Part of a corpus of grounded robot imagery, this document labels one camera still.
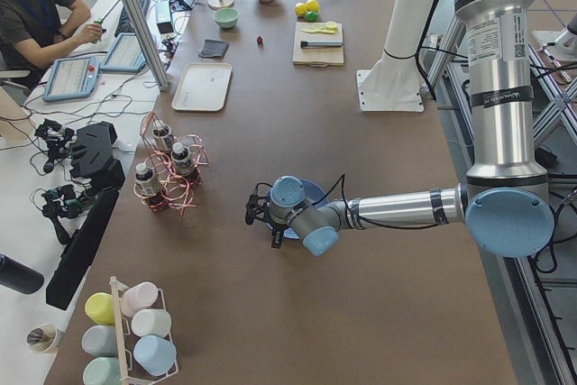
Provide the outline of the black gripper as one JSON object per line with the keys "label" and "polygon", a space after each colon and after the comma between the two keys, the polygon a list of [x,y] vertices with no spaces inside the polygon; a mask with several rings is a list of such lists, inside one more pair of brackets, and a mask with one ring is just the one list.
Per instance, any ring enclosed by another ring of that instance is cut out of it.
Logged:
{"label": "black gripper", "polygon": [[271,230],[271,244],[273,249],[280,249],[284,238],[284,231],[289,226],[283,221],[276,221],[273,219],[270,212],[270,199],[265,196],[259,196],[256,193],[249,195],[249,199],[245,205],[245,223],[252,225],[255,220],[269,225]]}

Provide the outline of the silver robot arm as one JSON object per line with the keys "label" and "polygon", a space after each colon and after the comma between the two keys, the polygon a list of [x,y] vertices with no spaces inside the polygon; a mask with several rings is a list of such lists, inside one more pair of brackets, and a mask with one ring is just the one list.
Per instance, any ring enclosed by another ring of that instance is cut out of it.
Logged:
{"label": "silver robot arm", "polygon": [[[396,0],[382,58],[361,72],[364,109],[407,111],[417,106],[405,85],[408,58],[419,48],[425,9],[433,0]],[[550,241],[554,214],[546,170],[536,162],[527,8],[534,0],[454,0],[465,27],[470,72],[474,163],[465,185],[381,197],[340,198],[317,206],[293,176],[253,193],[245,221],[266,223],[272,246],[293,230],[315,256],[344,229],[401,230],[464,223],[483,249],[503,257],[530,256]]]}

